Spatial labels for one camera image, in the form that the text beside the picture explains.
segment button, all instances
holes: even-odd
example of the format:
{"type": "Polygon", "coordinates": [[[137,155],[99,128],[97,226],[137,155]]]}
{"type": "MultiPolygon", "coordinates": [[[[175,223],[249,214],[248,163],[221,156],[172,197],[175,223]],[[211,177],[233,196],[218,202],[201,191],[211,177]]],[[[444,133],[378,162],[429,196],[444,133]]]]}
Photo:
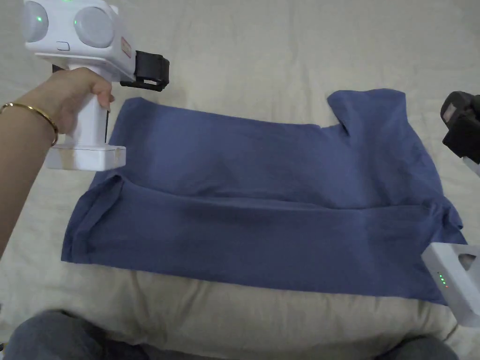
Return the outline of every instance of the button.
{"type": "Polygon", "coordinates": [[[57,41],[57,50],[70,51],[70,44],[64,41],[57,41]]]}

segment red label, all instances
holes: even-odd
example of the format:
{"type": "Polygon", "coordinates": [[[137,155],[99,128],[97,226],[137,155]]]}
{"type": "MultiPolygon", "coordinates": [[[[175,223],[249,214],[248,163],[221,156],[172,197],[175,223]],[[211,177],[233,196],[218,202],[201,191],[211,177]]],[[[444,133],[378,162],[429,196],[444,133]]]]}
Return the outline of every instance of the red label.
{"type": "Polygon", "coordinates": [[[121,50],[129,57],[132,58],[132,47],[123,37],[121,38],[121,50]]]}

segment folded t-shirt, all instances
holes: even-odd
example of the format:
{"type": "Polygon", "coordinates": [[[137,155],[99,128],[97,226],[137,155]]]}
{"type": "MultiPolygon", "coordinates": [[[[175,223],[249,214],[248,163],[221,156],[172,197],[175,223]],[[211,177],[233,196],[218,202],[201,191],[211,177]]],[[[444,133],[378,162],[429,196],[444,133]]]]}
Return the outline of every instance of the folded t-shirt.
{"type": "Polygon", "coordinates": [[[328,128],[128,100],[62,260],[210,281],[444,303],[420,255],[465,243],[395,90],[339,91],[328,128]]]}

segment bracelet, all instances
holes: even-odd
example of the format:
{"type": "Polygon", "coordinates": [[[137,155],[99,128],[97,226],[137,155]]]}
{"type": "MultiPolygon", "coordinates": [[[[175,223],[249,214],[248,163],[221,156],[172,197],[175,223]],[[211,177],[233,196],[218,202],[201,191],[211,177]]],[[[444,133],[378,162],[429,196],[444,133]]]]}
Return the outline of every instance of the bracelet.
{"type": "Polygon", "coordinates": [[[28,105],[24,105],[24,104],[18,104],[18,103],[6,103],[5,105],[3,105],[1,108],[0,108],[0,114],[8,107],[19,107],[19,108],[24,108],[24,109],[27,109],[27,110],[30,110],[30,111],[33,111],[34,113],[40,115],[41,117],[43,117],[53,128],[53,132],[55,133],[55,139],[53,140],[52,142],[52,145],[55,145],[59,139],[59,129],[57,127],[57,125],[55,125],[55,123],[53,122],[53,120],[50,118],[50,116],[48,116],[45,112],[43,112],[42,110],[40,109],[37,109],[37,108],[33,108],[32,106],[28,106],[28,105]]]}

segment beige fabric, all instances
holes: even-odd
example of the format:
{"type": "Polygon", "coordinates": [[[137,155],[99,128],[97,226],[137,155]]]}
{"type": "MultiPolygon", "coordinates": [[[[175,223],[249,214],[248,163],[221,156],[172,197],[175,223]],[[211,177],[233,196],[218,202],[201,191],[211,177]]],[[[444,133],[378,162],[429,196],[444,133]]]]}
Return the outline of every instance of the beige fabric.
{"type": "MultiPolygon", "coordinates": [[[[476,0],[116,0],[137,47],[171,61],[160,94],[115,86],[123,101],[265,121],[336,123],[339,89],[405,91],[409,120],[432,155],[467,239],[480,243],[480,179],[441,140],[453,90],[480,92],[476,0]]],[[[48,77],[23,47],[20,1],[0,12],[0,100],[48,77]]],[[[416,300],[207,283],[60,262],[63,233],[93,174],[42,170],[0,262],[0,340],[46,308],[65,308],[134,343],[243,359],[362,359],[406,336],[447,338],[464,359],[479,334],[416,300]]],[[[339,254],[338,266],[342,266],[339,254]]]]}

